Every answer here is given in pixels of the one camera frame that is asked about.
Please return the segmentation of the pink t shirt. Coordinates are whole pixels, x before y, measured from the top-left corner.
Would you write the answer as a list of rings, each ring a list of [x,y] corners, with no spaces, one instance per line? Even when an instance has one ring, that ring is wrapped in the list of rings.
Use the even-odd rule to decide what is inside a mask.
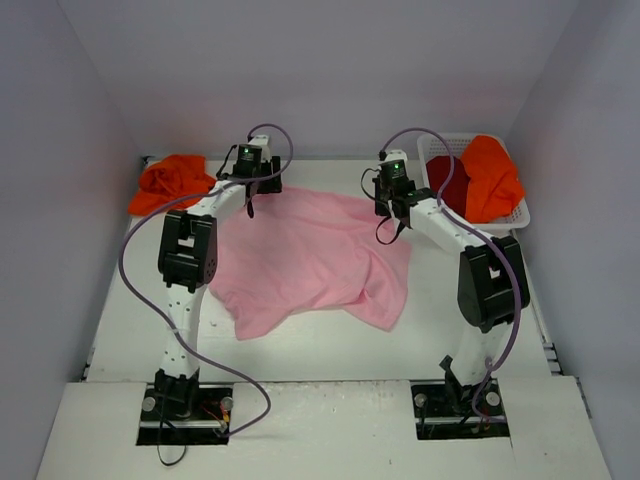
[[[383,331],[408,297],[411,245],[380,228],[370,204],[347,195],[288,187],[259,195],[254,213],[218,229],[210,292],[229,312],[239,340],[263,337],[289,316],[342,309]]]

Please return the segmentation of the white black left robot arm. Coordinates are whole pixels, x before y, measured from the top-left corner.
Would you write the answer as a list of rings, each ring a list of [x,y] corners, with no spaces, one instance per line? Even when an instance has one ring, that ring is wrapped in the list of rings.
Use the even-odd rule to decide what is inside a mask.
[[[252,218],[255,195],[281,192],[280,169],[268,137],[257,135],[237,146],[237,160],[229,174],[219,175],[213,197],[165,214],[158,268],[172,325],[154,394],[171,420],[191,418],[200,406],[200,362],[191,352],[198,344],[202,299],[218,268],[218,226],[238,211]]]

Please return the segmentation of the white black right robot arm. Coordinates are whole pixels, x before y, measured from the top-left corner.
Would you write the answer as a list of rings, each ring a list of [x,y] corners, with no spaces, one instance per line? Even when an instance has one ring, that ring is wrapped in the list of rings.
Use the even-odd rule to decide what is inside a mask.
[[[408,177],[406,160],[387,156],[370,169],[379,226],[393,224],[388,246],[411,230],[458,258],[457,305],[465,322],[454,355],[440,366],[445,372],[442,398],[455,412],[473,412],[485,421],[493,416],[483,406],[494,373],[508,359],[517,340],[530,292],[519,242],[495,237],[474,227],[444,203],[429,187],[419,188]]]

